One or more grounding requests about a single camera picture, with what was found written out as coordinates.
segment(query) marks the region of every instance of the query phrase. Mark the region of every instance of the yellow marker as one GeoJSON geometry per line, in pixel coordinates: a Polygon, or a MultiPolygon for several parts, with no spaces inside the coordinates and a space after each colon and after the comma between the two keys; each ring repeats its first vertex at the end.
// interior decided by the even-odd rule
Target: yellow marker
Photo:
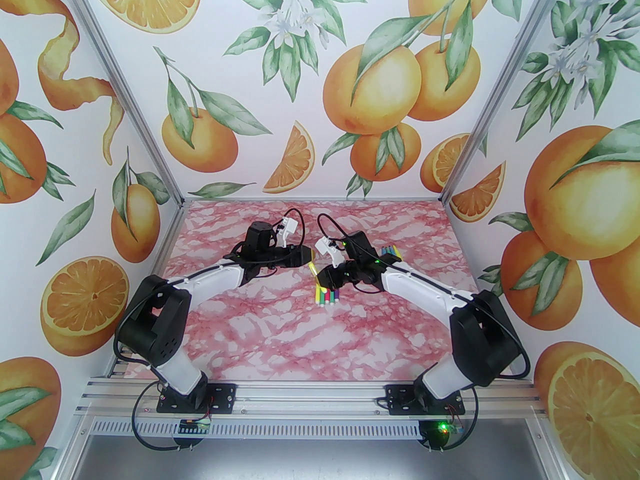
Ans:
{"type": "Polygon", "coordinates": [[[324,286],[320,286],[320,283],[318,282],[318,269],[314,265],[313,261],[310,261],[309,263],[307,263],[307,265],[309,265],[309,270],[311,270],[311,274],[313,274],[316,287],[320,288],[320,290],[322,290],[322,293],[326,293],[327,288],[324,288],[324,286]]]}

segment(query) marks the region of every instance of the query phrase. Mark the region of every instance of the pink marble surface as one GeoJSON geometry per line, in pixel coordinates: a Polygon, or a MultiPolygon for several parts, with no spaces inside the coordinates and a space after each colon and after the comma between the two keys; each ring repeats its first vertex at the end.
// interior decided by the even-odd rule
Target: pink marble surface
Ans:
{"type": "MultiPolygon", "coordinates": [[[[251,222],[276,222],[291,206],[304,215],[304,242],[310,247],[322,236],[316,217],[325,212],[348,233],[364,230],[378,251],[395,244],[416,269],[476,290],[437,201],[195,202],[164,276],[215,263],[245,237],[251,222]]],[[[322,224],[331,234],[331,224],[322,224]]],[[[318,269],[328,263],[315,261],[318,269]]],[[[451,350],[445,327],[400,297],[366,295],[349,285],[336,304],[317,306],[314,295],[306,266],[254,279],[192,308],[183,345],[209,378],[227,380],[411,380],[451,350]]],[[[135,365],[126,372],[126,377],[147,375],[135,365]]]]}

